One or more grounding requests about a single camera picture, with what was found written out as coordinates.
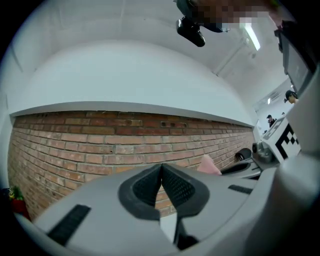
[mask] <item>fluorescent light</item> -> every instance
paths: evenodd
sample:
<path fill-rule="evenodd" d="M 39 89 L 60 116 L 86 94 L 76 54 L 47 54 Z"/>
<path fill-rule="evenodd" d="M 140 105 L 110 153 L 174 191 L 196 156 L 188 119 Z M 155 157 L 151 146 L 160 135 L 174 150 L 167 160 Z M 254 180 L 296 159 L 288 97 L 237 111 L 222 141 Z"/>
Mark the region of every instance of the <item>fluorescent light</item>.
<path fill-rule="evenodd" d="M 244 28 L 245 28 L 245 31 L 248 33 L 249 37 L 251 38 L 251 41 L 252 41 L 255 49 L 258 51 L 260 49 L 260 43 L 258 41 L 258 38 L 257 38 L 254 30 L 251 27 L 251 23 L 246 23 Z"/>

